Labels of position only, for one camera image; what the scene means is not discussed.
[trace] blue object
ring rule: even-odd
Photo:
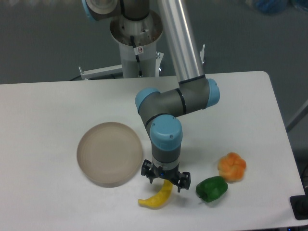
[[[210,94],[208,97],[208,102],[206,107],[210,107],[213,106],[215,104],[218,103],[219,99],[220,99],[220,92],[219,92],[219,88],[217,86],[217,83],[215,80],[208,78],[208,84],[210,86]]]
[[[88,7],[87,7],[87,3],[86,0],[81,0],[82,1],[82,5],[83,5],[83,9],[85,10],[85,13],[87,15],[87,17],[90,19],[90,21],[95,21],[95,19],[92,17]]]
[[[181,122],[172,115],[155,118],[150,128],[150,139],[160,150],[175,150],[180,147],[183,139]]]
[[[283,11],[288,0],[254,0],[255,8],[265,14],[273,14]]]
[[[135,98],[135,104],[136,104],[138,112],[139,112],[139,107],[140,107],[141,103],[143,102],[143,100],[154,92],[159,92],[159,90],[156,89],[156,88],[145,88],[145,89],[138,92],[138,94],[136,95],[136,98]]]

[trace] blue joint cap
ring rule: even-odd
[[[211,78],[208,78],[207,80],[208,80],[208,84],[210,87],[210,94],[209,94],[208,102],[206,105],[206,107],[208,108],[218,103],[220,99],[220,92],[219,92],[219,88],[215,80]]]
[[[161,115],[155,118],[150,128],[150,139],[160,150],[175,150],[181,145],[183,139],[181,122],[172,115]]]
[[[137,107],[137,110],[139,112],[140,105],[142,104],[143,100],[145,100],[146,97],[148,97],[150,94],[154,92],[159,92],[156,88],[145,88],[138,92],[135,98],[135,104]]]
[[[90,19],[90,21],[94,22],[95,19],[92,17],[92,15],[91,15],[91,13],[90,13],[88,7],[87,7],[86,0],[81,0],[81,2],[82,2],[83,9],[85,10],[85,13],[86,13],[88,19]]]

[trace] plastic toy fruit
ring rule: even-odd
[[[218,169],[226,181],[237,181],[244,176],[246,162],[237,153],[228,153],[219,160]]]
[[[227,189],[228,184],[221,176],[207,178],[196,186],[198,197],[205,202],[217,200]]]
[[[173,184],[170,181],[164,180],[163,187],[156,195],[146,200],[139,199],[138,203],[149,208],[157,208],[159,206],[162,206],[170,197],[172,187]]]

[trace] toy orange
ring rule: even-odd
[[[237,181],[243,178],[246,162],[237,153],[228,153],[218,162],[219,175],[226,181]]]

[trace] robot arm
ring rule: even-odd
[[[83,1],[90,11],[95,11],[91,2],[108,6],[107,14],[113,14],[115,10],[111,9],[120,6],[120,11],[115,13],[119,16],[111,22],[111,31],[120,46],[124,77],[137,77],[141,71],[143,76],[155,76],[155,70],[151,71],[155,63],[151,60],[155,61],[156,50],[151,45],[159,39],[163,25],[180,87],[163,93],[147,88],[136,96],[138,113],[152,144],[152,162],[143,162],[141,174],[150,183],[155,178],[167,179],[177,185],[178,192],[189,189],[190,173],[179,172],[183,133],[176,117],[215,105],[220,93],[216,82],[206,79],[203,72],[184,0],[157,0],[162,23],[149,10],[149,0]],[[138,54],[132,49],[136,45],[148,54]],[[129,49],[131,54],[123,52],[124,49]]]

